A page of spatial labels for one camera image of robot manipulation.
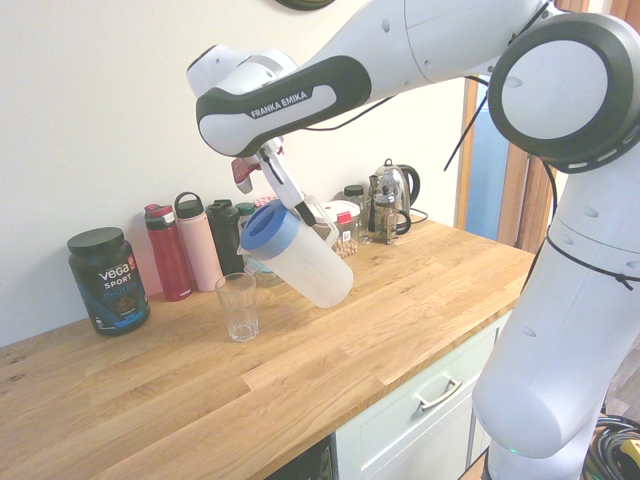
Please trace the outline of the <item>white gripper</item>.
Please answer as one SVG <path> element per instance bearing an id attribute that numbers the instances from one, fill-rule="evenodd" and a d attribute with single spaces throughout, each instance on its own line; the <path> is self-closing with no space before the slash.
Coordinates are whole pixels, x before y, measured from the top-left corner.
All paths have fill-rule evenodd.
<path id="1" fill-rule="evenodd" d="M 281 203 L 287 208 L 294 208 L 305 224 L 313 227 L 316 217 L 303 201 L 304 195 L 284 162 L 283 139 L 273 138 L 265 142 L 256 153 L 256 159 Z"/>

